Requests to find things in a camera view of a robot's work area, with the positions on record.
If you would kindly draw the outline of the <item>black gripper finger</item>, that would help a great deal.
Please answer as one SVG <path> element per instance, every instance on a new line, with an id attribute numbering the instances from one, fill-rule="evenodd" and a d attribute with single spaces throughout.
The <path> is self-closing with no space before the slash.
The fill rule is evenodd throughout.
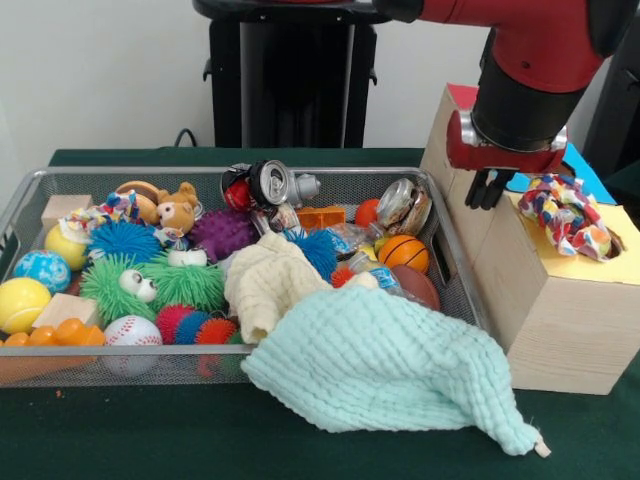
<path id="1" fill-rule="evenodd" d="M 504 189 L 514 176 L 513 170 L 493 170 L 495 176 L 486 184 L 486 190 L 482 199 L 483 208 L 494 208 L 501 198 Z"/>
<path id="2" fill-rule="evenodd" d="M 477 171 L 465 198 L 465 205 L 469 208 L 480 208 L 486 195 L 488 170 Z"/>

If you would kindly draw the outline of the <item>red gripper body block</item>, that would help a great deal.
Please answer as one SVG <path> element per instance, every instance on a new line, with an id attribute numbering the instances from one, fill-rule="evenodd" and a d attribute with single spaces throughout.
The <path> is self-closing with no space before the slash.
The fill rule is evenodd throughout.
<path id="1" fill-rule="evenodd" d="M 474 128 L 470 111 L 455 110 L 447 124 L 447 157 L 450 164 L 458 169 L 507 169 L 522 173 L 547 173 L 561 165 L 567 146 L 566 126 L 549 147 L 536 152 L 518 152 L 504 149 L 482 137 Z"/>

